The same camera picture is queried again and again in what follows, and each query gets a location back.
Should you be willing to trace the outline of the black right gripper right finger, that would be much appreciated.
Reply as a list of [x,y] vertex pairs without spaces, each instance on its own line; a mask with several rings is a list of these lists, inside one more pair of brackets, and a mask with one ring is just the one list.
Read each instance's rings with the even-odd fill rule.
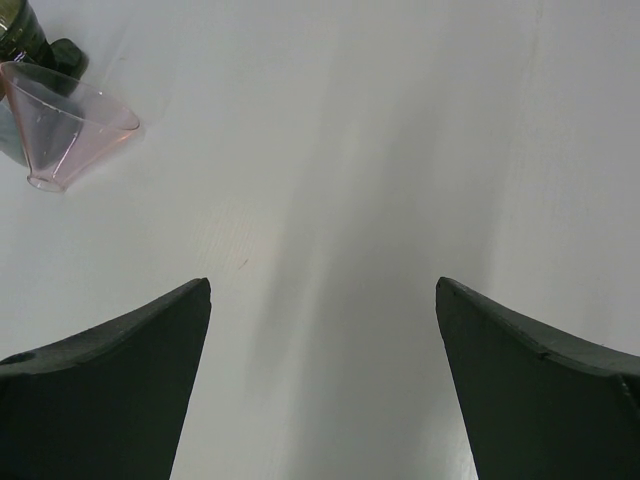
[[479,478],[638,478],[638,357],[445,277],[436,315]]

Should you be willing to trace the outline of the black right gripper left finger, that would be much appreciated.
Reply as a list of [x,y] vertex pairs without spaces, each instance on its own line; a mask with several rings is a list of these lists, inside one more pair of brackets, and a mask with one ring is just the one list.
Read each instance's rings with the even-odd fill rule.
[[211,314],[194,279],[1,362],[4,479],[168,479]]

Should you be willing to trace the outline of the pink transparent cone dripper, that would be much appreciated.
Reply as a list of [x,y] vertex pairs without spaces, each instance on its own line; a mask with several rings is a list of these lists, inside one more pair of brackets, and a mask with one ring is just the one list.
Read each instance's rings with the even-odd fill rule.
[[117,98],[36,64],[4,62],[1,79],[29,169],[27,180],[64,192],[135,135],[139,117]]

